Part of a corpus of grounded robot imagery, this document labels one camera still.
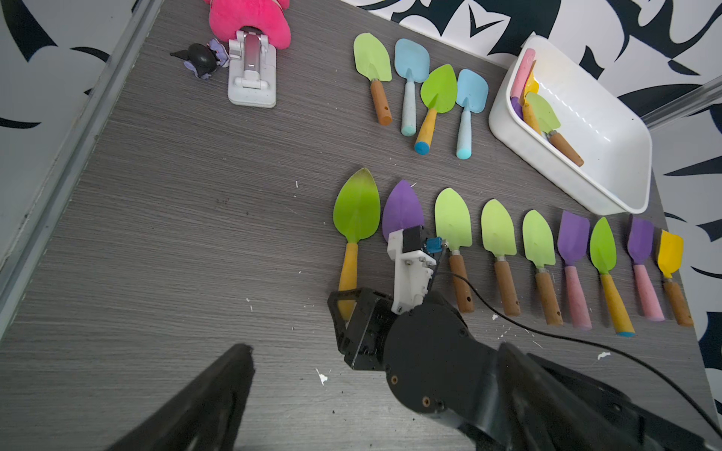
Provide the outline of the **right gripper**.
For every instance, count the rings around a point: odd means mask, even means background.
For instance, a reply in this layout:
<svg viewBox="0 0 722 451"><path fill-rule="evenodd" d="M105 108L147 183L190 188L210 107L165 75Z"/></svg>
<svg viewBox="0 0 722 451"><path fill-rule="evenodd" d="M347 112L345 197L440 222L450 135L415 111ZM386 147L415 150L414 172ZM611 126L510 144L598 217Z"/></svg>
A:
<svg viewBox="0 0 722 451"><path fill-rule="evenodd" d="M496 350L473 338L440 293L400 315L373 289L334 291L327 305L345 363L385 372L407 409L450 428L501 428Z"/></svg>

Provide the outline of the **light blue toy shovel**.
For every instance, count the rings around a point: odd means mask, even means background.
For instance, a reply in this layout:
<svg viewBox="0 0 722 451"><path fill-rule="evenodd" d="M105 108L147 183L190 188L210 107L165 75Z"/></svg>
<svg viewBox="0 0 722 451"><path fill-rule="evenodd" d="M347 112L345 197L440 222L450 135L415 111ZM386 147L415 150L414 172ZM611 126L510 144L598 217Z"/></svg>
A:
<svg viewBox="0 0 722 451"><path fill-rule="evenodd" d="M489 86L487 81L475 71L463 69L457 82L457 101L462 107L462 116L457 137L456 156L460 160L468 160L472 155L473 114L481 113L486 105Z"/></svg>

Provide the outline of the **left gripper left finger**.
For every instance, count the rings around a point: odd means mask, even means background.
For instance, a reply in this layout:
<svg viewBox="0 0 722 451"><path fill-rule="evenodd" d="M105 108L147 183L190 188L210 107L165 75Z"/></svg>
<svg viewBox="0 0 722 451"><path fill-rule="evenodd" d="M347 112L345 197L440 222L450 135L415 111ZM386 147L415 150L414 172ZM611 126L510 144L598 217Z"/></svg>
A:
<svg viewBox="0 0 722 451"><path fill-rule="evenodd" d="M111 450L231 450L246 410L253 348L235 344Z"/></svg>

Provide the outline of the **bright green shovel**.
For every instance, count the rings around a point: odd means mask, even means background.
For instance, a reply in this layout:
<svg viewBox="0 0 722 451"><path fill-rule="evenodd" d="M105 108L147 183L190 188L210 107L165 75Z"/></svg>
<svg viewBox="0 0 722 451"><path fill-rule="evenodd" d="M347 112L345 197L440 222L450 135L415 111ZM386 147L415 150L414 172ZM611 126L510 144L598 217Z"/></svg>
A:
<svg viewBox="0 0 722 451"><path fill-rule="evenodd" d="M380 220L379 191L372 173L364 167L344 183L334 205L334 226L347 241L339 291L357 288L358 244L376 233Z"/></svg>

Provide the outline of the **light blue round shovel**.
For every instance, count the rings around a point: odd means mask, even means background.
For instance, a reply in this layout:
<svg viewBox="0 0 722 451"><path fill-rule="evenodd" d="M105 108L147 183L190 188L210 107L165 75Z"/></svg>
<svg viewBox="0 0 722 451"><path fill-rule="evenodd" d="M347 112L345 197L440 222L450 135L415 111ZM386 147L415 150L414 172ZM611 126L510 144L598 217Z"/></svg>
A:
<svg viewBox="0 0 722 451"><path fill-rule="evenodd" d="M425 47L411 41L399 39L395 44L394 67L398 75L405 80L402 104L403 136L417 133L416 84L425 82L430 75L431 58Z"/></svg>

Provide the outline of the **small black purple figurine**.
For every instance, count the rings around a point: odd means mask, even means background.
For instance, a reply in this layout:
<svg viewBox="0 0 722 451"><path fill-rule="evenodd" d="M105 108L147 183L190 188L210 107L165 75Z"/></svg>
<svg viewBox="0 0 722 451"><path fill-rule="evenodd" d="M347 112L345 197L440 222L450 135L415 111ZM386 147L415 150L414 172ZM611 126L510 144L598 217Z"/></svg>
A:
<svg viewBox="0 0 722 451"><path fill-rule="evenodd" d="M184 67L201 80L210 79L219 68L229 67L231 61L226 47L218 39L211 39L206 44L193 43L170 55L182 60Z"/></svg>

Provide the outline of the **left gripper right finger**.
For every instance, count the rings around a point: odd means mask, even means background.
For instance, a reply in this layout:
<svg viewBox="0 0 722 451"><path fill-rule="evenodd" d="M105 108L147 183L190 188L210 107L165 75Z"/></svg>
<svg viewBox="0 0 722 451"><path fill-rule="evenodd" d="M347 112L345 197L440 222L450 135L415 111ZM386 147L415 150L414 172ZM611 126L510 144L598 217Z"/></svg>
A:
<svg viewBox="0 0 722 451"><path fill-rule="evenodd" d="M499 347L496 369L511 434L507 449L643 449L517 347Z"/></svg>

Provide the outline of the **pink white plush doll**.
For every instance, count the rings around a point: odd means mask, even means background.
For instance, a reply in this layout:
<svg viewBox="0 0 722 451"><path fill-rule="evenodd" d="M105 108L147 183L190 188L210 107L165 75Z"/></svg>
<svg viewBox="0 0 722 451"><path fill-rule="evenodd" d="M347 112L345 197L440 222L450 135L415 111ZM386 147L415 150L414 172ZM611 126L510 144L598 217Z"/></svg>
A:
<svg viewBox="0 0 722 451"><path fill-rule="evenodd" d="M261 30L274 47L284 50L291 45L291 30L285 18L290 0L210 0L209 25L223 42L236 39L244 27Z"/></svg>

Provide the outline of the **purple round shovel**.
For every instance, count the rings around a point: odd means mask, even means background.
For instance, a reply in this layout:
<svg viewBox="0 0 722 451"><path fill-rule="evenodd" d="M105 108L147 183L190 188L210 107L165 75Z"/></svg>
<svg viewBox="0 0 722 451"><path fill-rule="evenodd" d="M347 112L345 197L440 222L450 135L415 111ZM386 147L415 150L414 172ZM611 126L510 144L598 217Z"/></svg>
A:
<svg viewBox="0 0 722 451"><path fill-rule="evenodd" d="M386 242L397 230L424 226L423 208L407 180L401 180L391 191L382 215L382 233Z"/></svg>

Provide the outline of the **purple pointed shovel pink handle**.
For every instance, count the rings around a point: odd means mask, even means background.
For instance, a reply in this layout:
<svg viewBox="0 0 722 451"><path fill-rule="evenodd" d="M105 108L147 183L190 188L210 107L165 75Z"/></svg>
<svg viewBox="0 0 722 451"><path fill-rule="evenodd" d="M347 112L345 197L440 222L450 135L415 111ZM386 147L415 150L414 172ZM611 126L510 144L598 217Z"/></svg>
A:
<svg viewBox="0 0 722 451"><path fill-rule="evenodd" d="M627 252L633 261L637 292L646 319L652 322L665 320L661 304L646 268L652 255L655 227L652 222L632 216Z"/></svg>

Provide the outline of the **green pointed shovel yellow handle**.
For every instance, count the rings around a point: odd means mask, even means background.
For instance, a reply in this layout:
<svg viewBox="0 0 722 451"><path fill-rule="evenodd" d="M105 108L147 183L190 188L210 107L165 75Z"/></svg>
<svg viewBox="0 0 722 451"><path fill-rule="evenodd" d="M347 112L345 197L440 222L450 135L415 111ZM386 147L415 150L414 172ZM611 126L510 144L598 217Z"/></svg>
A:
<svg viewBox="0 0 722 451"><path fill-rule="evenodd" d="M635 328L611 275L611 271L617 263L617 250L611 226L605 217L601 217L592 229L590 258L593 266L599 272L615 333L618 336L635 336Z"/></svg>

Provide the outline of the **green shovel orange handle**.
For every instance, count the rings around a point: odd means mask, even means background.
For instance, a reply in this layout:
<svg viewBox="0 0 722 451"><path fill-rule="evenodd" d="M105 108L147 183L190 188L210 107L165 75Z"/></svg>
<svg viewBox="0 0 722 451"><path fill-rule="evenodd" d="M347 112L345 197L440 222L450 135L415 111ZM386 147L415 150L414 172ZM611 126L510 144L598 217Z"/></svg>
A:
<svg viewBox="0 0 722 451"><path fill-rule="evenodd" d="M361 33L353 41L353 56L358 73L370 81L370 92L378 122L388 126L393 122L383 82L392 80L387 49L372 33Z"/></svg>

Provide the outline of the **yellow shovel wooden handle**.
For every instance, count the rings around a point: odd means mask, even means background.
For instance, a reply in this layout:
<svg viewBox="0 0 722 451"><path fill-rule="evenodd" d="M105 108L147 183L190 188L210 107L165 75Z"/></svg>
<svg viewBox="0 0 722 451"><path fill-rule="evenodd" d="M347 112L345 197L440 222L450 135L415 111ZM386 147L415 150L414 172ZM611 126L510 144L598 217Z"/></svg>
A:
<svg viewBox="0 0 722 451"><path fill-rule="evenodd" d="M693 327L688 303L681 286L673 279L683 263L684 239L669 231L662 230L658 246L657 266L664 276L663 288L669 298L672 312L678 325Z"/></svg>

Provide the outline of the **purple square shovel pink handle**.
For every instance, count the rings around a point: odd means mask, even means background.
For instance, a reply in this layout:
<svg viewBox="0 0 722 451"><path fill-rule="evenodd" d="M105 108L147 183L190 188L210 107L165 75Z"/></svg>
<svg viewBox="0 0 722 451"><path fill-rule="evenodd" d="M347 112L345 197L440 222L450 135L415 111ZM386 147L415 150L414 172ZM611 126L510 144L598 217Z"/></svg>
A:
<svg viewBox="0 0 722 451"><path fill-rule="evenodd" d="M573 327L582 331L592 330L592 320L575 263L585 257L589 239L590 220L564 210L558 231L558 253L564 263L566 292Z"/></svg>

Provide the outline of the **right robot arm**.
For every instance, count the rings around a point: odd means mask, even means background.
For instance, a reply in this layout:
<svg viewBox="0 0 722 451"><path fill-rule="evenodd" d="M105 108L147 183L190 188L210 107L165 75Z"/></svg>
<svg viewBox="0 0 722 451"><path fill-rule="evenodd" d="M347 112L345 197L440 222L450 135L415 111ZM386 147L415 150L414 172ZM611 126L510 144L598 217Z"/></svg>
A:
<svg viewBox="0 0 722 451"><path fill-rule="evenodd" d="M701 436L619 390L510 343L475 340L438 292L398 314L372 289L331 293L338 350L355 370L385 373L409 410L481 450L705 450Z"/></svg>

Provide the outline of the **white phone stand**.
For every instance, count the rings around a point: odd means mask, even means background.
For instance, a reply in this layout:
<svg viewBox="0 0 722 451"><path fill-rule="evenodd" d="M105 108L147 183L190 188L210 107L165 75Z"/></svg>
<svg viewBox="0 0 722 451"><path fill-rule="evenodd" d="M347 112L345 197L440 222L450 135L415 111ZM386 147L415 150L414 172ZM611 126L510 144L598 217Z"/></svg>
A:
<svg viewBox="0 0 722 451"><path fill-rule="evenodd" d="M266 35L238 30L229 41L228 98L235 105L276 106L276 47Z"/></svg>

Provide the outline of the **light green shovel wooden handle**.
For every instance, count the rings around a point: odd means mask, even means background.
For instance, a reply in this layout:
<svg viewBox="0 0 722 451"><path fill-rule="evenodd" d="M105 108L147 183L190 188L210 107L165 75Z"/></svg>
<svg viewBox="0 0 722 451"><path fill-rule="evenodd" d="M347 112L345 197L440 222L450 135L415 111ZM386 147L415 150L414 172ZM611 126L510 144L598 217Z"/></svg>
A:
<svg viewBox="0 0 722 451"><path fill-rule="evenodd" d="M561 326L563 319L560 306L553 278L548 270L556 264L551 227L537 210L530 210L524 217L522 232L525 256L536 269L535 280L546 323Z"/></svg>

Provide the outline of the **white storage box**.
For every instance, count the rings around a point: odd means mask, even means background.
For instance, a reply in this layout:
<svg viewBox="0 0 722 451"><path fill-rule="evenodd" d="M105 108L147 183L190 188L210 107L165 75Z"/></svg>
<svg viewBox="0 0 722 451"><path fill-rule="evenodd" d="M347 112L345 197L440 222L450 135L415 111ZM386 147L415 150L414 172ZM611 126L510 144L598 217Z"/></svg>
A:
<svg viewBox="0 0 722 451"><path fill-rule="evenodd" d="M548 39L529 37L540 94L560 119L560 133L584 160L577 166L533 131L511 105L517 58L489 113L493 135L547 180L597 215L641 214L652 185L652 137L644 122Z"/></svg>

